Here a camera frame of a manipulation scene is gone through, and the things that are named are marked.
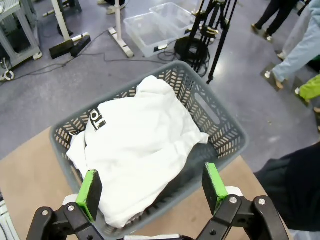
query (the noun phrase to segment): laundry basket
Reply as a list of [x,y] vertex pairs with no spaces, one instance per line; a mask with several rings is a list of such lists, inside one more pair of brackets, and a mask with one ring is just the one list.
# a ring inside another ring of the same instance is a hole
[[74,193],[78,193],[80,189],[77,180],[79,176],[76,176],[77,171],[66,155],[72,135],[85,130],[92,109],[105,101],[134,97],[139,83],[150,75],[164,80],[174,89],[176,97],[190,112],[199,129],[210,135],[209,143],[197,144],[189,154],[181,173],[167,185],[143,214],[127,223],[124,228],[117,229],[107,225],[103,215],[99,213],[95,226],[108,240],[120,239],[142,228],[192,194],[201,186],[205,162],[215,163],[220,171],[247,146],[244,130],[204,81],[188,64],[174,61],[140,77],[118,91],[107,94],[51,128],[50,140],[53,149]]

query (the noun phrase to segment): jeans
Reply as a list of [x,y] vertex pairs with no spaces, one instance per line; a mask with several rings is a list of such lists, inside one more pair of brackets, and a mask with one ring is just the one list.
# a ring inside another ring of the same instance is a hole
[[286,40],[282,52],[287,57],[293,49],[304,39],[304,35],[308,30],[308,26],[311,19],[311,12],[307,7],[299,17],[294,28],[292,29],[288,39]]
[[302,41],[282,63],[272,69],[272,72],[278,81],[283,82],[318,55],[320,55],[320,26],[311,18]]

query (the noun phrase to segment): black tripod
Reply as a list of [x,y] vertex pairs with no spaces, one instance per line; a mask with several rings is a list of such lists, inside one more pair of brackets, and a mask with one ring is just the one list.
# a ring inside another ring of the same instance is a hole
[[214,56],[211,71],[208,76],[208,81],[206,82],[207,84],[209,84],[214,79],[214,72],[218,64],[218,60],[230,28],[231,18],[234,14],[238,0],[234,0],[233,7],[228,19],[228,11],[232,0],[209,0],[207,9],[203,11],[202,9],[205,1],[206,0],[202,1],[200,9],[197,13],[195,13],[196,18],[194,21],[194,25],[188,38],[187,44],[185,45],[185,51],[184,54],[181,56],[181,60],[185,61],[187,59],[188,54],[190,52],[190,48],[193,42],[195,41],[196,33],[198,29],[200,29],[201,38],[195,53],[195,57],[193,58],[193,61],[190,64],[191,67],[198,73],[201,69],[201,66],[203,66],[206,62],[206,57],[204,56],[206,56],[206,52],[208,51],[210,40],[212,38],[215,39],[216,36],[219,34],[218,27],[220,26],[220,29],[222,30],[221,38]]

